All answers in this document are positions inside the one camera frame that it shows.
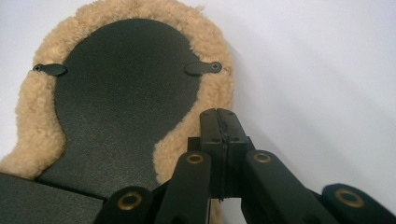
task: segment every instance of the fleece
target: fleece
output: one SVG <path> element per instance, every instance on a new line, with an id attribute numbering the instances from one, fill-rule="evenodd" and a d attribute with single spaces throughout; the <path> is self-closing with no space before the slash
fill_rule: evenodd
<path id="1" fill-rule="evenodd" d="M 201 10 L 176 0 L 105 0 L 81 7 L 58 24 L 35 53 L 33 65 L 60 63 L 84 38 L 115 21 L 150 19 L 166 23 L 190 41 L 201 62 L 220 62 L 218 74 L 204 74 L 197 101 L 183 120 L 153 146 L 159 183 L 172 177 L 178 157 L 187 150 L 189 136 L 199 136 L 199 114 L 209 108 L 230 109 L 233 100 L 233 60 L 220 29 Z M 54 108 L 56 77 L 29 71 L 21 84 L 16 107 L 18 142 L 0 161 L 0 172 L 34 179 L 63 154 L 65 135 Z M 221 223 L 219 203 L 212 202 L 212 223 Z"/>

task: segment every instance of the black metal frame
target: black metal frame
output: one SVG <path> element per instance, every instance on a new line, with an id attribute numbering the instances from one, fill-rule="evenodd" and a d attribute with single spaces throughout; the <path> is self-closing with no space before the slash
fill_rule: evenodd
<path id="1" fill-rule="evenodd" d="M 95 223 L 209 223 L 210 199 L 242 198 L 250 223 L 396 223 L 396 217 L 364 192 L 347 185 L 306 189 L 280 159 L 256 150 L 235 113 L 209 109 L 200 115 L 201 137 L 189 138 L 172 179 L 149 192 L 115 193 Z"/>

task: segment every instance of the white background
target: white background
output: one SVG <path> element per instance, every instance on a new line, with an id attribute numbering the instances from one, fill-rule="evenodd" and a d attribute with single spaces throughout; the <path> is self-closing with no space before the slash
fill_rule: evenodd
<path id="1" fill-rule="evenodd" d="M 91 1 L 0 1 L 0 157 L 42 39 Z M 345 183 L 396 213 L 396 2 L 210 1 L 234 58 L 233 110 L 310 189 Z M 226 223 L 244 223 L 237 200 Z"/>

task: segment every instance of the black clip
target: black clip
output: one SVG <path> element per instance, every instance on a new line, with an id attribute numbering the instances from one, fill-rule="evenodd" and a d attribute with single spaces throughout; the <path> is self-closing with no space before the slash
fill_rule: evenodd
<path id="1" fill-rule="evenodd" d="M 203 63 L 195 62 L 189 63 L 184 67 L 184 73 L 190 76 L 198 77 L 205 73 L 218 73 L 221 71 L 221 63 Z"/>
<path id="2" fill-rule="evenodd" d="M 50 64 L 37 64 L 33 67 L 34 71 L 37 72 L 45 72 L 50 76 L 58 77 L 66 73 L 67 69 L 63 65 L 59 63 L 50 63 Z"/>

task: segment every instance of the brass grommet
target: brass grommet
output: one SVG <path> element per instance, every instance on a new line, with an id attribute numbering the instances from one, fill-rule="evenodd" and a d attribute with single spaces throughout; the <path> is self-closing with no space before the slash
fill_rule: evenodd
<path id="1" fill-rule="evenodd" d="M 258 152 L 254 155 L 253 159 L 258 162 L 267 163 L 271 161 L 271 157 L 263 152 Z"/>
<path id="2" fill-rule="evenodd" d="M 345 196 L 352 196 L 353 200 L 346 198 Z M 350 207 L 360 208 L 364 206 L 364 200 L 358 194 L 354 193 L 349 189 L 338 189 L 335 192 L 335 197 L 341 202 Z"/>
<path id="3" fill-rule="evenodd" d="M 198 154 L 192 154 L 189 157 L 187 157 L 187 162 L 191 164 L 198 164 L 204 161 L 204 157 Z"/>
<path id="4" fill-rule="evenodd" d="M 132 203 L 126 202 L 126 200 L 134 199 Z M 124 194 L 120 199 L 119 199 L 119 209 L 121 210 L 132 210 L 136 207 L 138 207 L 142 203 L 143 199 L 142 196 L 137 192 L 137 191 L 130 191 L 126 194 Z"/>

